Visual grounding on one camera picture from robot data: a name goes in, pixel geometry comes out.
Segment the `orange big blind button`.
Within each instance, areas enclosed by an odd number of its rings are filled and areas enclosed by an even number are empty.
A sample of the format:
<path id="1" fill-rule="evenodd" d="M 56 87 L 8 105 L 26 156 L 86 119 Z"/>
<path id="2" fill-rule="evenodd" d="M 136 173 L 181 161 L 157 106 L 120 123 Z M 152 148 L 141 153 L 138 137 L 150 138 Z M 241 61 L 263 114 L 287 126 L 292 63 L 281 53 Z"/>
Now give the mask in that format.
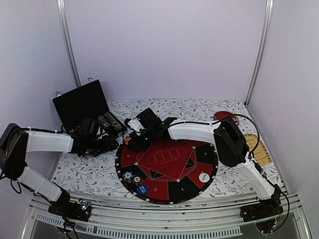
<path id="1" fill-rule="evenodd" d="M 125 139 L 124 139 L 125 144 L 129 144 L 129 141 L 130 141 L 130 140 L 131 140 L 130 137 L 125 138 Z"/>

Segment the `white dealer button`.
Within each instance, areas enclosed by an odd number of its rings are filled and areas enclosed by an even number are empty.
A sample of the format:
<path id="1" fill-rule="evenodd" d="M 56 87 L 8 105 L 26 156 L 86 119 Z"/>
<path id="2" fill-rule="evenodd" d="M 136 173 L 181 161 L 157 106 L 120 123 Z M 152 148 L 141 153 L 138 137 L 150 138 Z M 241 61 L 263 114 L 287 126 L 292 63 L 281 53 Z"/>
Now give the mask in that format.
<path id="1" fill-rule="evenodd" d="M 204 172 L 201 172 L 198 177 L 201 183 L 207 183 L 210 180 L 210 175 Z"/>

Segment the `poker chip stack teal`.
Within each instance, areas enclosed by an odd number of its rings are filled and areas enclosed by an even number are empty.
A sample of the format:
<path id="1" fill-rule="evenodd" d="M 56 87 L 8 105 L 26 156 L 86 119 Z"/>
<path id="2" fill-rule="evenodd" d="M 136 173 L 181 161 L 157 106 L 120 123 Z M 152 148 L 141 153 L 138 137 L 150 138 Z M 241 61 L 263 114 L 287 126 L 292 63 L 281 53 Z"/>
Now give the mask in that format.
<path id="1" fill-rule="evenodd" d="M 133 183 L 134 177 L 135 174 L 131 171 L 126 171 L 122 176 L 123 180 L 127 183 Z"/>

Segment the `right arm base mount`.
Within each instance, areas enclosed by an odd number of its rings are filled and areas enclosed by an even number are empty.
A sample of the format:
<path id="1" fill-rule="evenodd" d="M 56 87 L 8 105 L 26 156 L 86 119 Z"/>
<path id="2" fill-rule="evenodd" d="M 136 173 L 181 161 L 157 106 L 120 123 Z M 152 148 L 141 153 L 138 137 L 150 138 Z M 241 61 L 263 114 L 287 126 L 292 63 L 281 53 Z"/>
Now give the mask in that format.
<path id="1" fill-rule="evenodd" d="M 271 234 L 278 226 L 279 219 L 284 212 L 281 202 L 273 200 L 260 200 L 257 204 L 252 204 L 240 208 L 240 216 L 244 222 L 257 221 L 272 217 L 267 221 L 260 221 L 255 224 L 257 230 L 262 234 Z"/>

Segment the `blue small blind button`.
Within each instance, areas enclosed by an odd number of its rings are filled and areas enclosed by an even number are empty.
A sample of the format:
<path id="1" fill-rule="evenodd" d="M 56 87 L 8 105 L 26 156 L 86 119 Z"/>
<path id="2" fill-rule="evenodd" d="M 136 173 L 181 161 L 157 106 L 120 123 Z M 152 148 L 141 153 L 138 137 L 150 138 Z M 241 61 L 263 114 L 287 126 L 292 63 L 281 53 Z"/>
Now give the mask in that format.
<path id="1" fill-rule="evenodd" d="M 149 192 L 149 187 L 147 185 L 141 184 L 137 187 L 137 193 L 140 195 L 146 195 Z"/>

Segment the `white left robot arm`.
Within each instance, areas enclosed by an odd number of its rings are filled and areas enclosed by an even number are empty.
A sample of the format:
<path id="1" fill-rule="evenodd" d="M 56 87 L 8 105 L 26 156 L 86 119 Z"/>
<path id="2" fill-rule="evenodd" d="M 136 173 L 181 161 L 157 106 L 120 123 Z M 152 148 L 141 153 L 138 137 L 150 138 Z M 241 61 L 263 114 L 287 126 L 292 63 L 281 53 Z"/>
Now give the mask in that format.
<path id="1" fill-rule="evenodd" d="M 10 123 L 0 137 L 0 177 L 38 193 L 63 216 L 70 216 L 74 205 L 69 193 L 35 170 L 34 164 L 30 163 L 31 157 L 63 153 L 79 157 L 98 156 L 118 146 L 113 136 L 100 132 L 97 121 L 88 118 L 70 131 L 20 127 Z"/>

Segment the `poker chip stack red top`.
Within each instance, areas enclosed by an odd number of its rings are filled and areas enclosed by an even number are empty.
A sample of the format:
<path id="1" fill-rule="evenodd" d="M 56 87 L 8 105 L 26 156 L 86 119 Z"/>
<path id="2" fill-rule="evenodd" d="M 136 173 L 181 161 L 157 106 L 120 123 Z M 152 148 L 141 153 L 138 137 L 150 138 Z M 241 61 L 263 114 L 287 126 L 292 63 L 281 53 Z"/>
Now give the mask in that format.
<path id="1" fill-rule="evenodd" d="M 143 183 L 143 178 L 140 177 L 140 176 L 138 176 L 138 175 L 135 175 L 135 176 L 133 177 L 133 179 L 132 179 L 132 183 L 133 183 L 134 185 L 140 185 L 140 184 Z"/>

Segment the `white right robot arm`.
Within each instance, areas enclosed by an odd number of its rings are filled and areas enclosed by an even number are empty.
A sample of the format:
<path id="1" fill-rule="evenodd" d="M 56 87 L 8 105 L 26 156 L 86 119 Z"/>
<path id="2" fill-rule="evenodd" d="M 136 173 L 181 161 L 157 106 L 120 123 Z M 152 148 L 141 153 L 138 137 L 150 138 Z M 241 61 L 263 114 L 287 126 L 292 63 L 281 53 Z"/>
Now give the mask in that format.
<path id="1" fill-rule="evenodd" d="M 194 140 L 213 144 L 218 160 L 235 168 L 255 190 L 260 204 L 258 213 L 268 217 L 280 204 L 280 189 L 268 179 L 254 158 L 254 151 L 231 116 L 215 121 L 187 121 L 176 117 L 161 120 L 150 108 L 133 119 L 125 119 L 132 130 L 129 149 L 140 151 L 157 139 Z"/>

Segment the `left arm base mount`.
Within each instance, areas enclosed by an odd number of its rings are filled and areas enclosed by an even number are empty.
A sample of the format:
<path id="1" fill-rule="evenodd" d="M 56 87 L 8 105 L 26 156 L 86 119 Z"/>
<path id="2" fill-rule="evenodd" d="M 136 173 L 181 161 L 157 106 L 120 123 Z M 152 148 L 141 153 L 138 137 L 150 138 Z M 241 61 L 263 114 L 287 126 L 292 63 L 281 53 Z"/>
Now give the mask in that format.
<path id="1" fill-rule="evenodd" d="M 58 216 L 64 216 L 68 219 L 88 222 L 91 215 L 92 207 L 90 201 L 78 199 L 75 202 L 69 198 L 60 198 L 56 202 L 50 201 L 48 212 Z"/>

